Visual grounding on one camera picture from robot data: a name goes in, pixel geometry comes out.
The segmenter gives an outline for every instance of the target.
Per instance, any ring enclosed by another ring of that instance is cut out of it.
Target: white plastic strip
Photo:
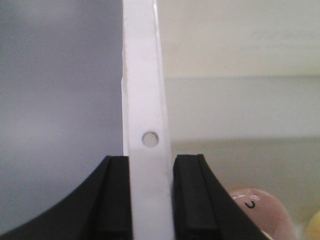
[[[172,160],[157,2],[123,0],[123,26],[133,235],[135,240],[173,240]]]

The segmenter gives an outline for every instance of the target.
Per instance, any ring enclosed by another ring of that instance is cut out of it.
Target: curved black edge
[[[55,206],[0,236],[0,240],[88,240],[92,239],[107,176],[110,156],[91,175]]]
[[[268,240],[238,207],[209,168],[204,155],[196,156],[202,170],[219,232],[223,240]]]
[[[202,154],[178,155],[174,162],[173,215],[179,240],[268,240],[229,196]]]

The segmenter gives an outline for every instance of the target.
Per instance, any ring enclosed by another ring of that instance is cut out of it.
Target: pink object
[[[291,218],[275,196],[252,187],[238,188],[229,194],[247,216],[274,240],[297,240]]]

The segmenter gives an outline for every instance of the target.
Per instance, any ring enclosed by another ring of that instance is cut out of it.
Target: circular hole
[[[155,132],[148,131],[143,135],[142,142],[146,147],[153,148],[159,143],[159,138]]]

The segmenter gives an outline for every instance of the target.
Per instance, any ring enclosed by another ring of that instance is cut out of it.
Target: yellow object
[[[311,218],[306,235],[309,240],[320,240],[320,211]]]

